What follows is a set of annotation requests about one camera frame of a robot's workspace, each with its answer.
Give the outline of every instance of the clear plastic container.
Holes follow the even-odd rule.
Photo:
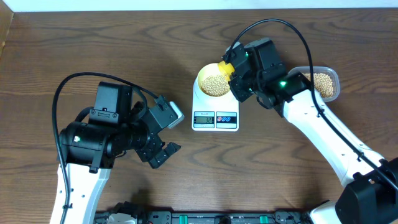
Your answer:
[[[295,68],[291,69],[291,71],[288,73],[288,75],[295,73],[295,72],[310,73],[310,67],[309,66],[295,67]],[[314,66],[313,72],[314,72],[314,75],[315,75],[315,73],[324,73],[324,74],[327,74],[331,78],[331,80],[333,82],[333,96],[322,98],[322,99],[324,102],[331,102],[331,101],[335,100],[337,98],[337,96],[340,94],[340,82],[338,81],[337,73],[331,68],[321,67],[321,66]]]

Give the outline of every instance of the wood grain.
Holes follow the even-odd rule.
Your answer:
[[[8,8],[6,3],[0,0],[0,57],[2,49],[6,44],[6,38],[13,15],[14,13]]]
[[[0,60],[0,223],[48,223],[57,184],[51,127],[55,89],[67,75],[117,75],[174,100],[186,120],[161,133],[182,149],[152,170],[130,152],[116,161],[99,201],[125,200],[174,210],[312,208],[336,200],[336,175],[306,137],[251,98],[236,133],[197,133],[190,124],[192,85],[218,62],[247,25],[265,17],[294,24],[315,65],[336,70],[340,97],[328,104],[387,159],[398,144],[398,9],[18,13]],[[307,64],[299,39],[280,24],[268,36],[288,68]],[[95,100],[100,78],[77,78],[62,91],[58,127]]]

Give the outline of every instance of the green connector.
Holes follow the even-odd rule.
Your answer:
[[[180,215],[180,224],[188,224],[188,216]]]
[[[267,216],[261,216],[260,217],[260,224],[263,224],[263,223],[268,223],[268,217]]]

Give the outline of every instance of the white scale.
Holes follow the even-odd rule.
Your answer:
[[[195,131],[237,131],[239,129],[239,101],[231,90],[223,96],[209,96],[200,83],[210,75],[221,74],[217,63],[203,67],[194,84],[192,100],[192,129]]]

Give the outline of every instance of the beans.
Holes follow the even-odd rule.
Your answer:
[[[222,96],[229,91],[224,75],[212,75],[202,82],[201,89],[209,96]]]
[[[310,74],[305,73],[305,78],[311,80]],[[329,75],[324,73],[314,73],[314,87],[321,94],[322,98],[332,97],[333,93],[333,81],[329,77]]]

